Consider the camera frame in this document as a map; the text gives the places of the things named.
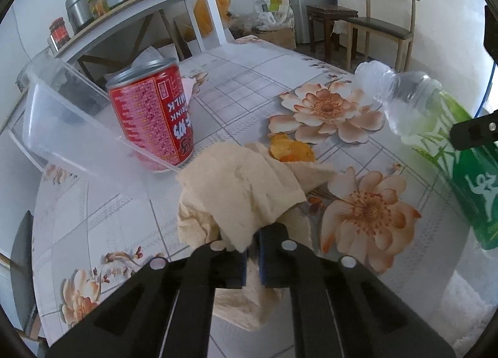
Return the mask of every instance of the cardboard box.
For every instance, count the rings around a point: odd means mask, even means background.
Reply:
[[[294,50],[296,48],[296,34],[292,28],[284,28],[268,32],[258,31],[257,33],[253,31],[249,35],[255,35],[260,39],[273,43],[274,45],[282,48],[290,50]]]

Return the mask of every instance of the orange plastic bag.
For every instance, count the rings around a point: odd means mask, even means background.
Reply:
[[[227,28],[230,20],[230,17],[228,16],[230,0],[216,0],[216,6],[220,12],[223,27]],[[213,24],[211,24],[211,17],[209,16],[208,4],[206,0],[197,0],[194,7],[194,15],[202,37],[204,38],[205,36],[208,36],[213,30]]]

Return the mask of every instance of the side table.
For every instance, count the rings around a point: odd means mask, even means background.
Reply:
[[[351,10],[349,8],[340,7],[338,5],[324,5],[324,6],[313,6],[307,5],[306,10],[308,12],[308,23],[310,29],[310,41],[311,41],[311,51],[315,53],[315,25],[313,21],[317,21],[323,24],[325,33],[325,61],[330,61],[330,41],[332,30],[334,28],[335,21],[346,20],[348,18],[354,18],[358,16],[358,11]],[[339,35],[334,34],[334,46],[336,50],[339,50]],[[353,59],[356,57],[356,47],[358,43],[358,31],[353,31]]]

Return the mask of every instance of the green bottle label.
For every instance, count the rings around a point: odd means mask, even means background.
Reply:
[[[451,127],[471,119],[449,94],[431,103],[431,116],[422,120],[416,135],[403,138],[434,164],[451,185],[477,240],[484,249],[498,246],[498,149],[494,143],[470,150],[455,150],[449,141]]]

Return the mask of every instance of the green plastic bottle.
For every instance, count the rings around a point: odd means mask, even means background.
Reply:
[[[378,61],[358,66],[355,77],[383,104],[391,130],[429,160],[453,189],[485,250],[498,247],[498,149],[494,143],[455,150],[451,127],[471,119],[439,81],[421,71],[396,74]]]

